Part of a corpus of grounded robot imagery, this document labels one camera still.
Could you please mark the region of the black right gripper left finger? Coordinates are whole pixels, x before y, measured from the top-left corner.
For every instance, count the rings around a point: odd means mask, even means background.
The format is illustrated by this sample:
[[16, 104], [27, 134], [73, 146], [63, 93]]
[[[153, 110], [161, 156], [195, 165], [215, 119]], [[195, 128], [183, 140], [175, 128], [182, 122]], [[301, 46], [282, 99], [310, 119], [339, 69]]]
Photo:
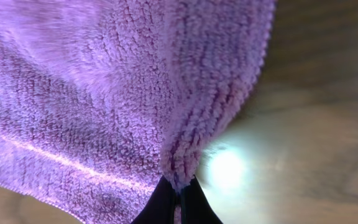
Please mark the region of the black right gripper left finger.
[[171, 183], [161, 177], [146, 206], [131, 224], [174, 224], [176, 197]]

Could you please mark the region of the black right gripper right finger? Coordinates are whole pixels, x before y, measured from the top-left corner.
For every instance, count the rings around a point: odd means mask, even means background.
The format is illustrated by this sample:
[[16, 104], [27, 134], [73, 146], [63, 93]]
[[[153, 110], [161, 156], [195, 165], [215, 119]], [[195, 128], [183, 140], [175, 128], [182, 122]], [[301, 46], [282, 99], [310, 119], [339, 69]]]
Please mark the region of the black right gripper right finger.
[[180, 205], [182, 224], [223, 224], [208, 203], [196, 177], [181, 190]]

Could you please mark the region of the purple microfiber cloth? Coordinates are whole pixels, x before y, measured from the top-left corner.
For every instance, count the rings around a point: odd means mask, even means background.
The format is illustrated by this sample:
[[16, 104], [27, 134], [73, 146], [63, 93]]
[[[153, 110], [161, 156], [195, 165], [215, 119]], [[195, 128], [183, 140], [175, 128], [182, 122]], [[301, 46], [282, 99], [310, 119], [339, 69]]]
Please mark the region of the purple microfiber cloth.
[[83, 223], [175, 190], [248, 98], [272, 0], [0, 1], [0, 186]]

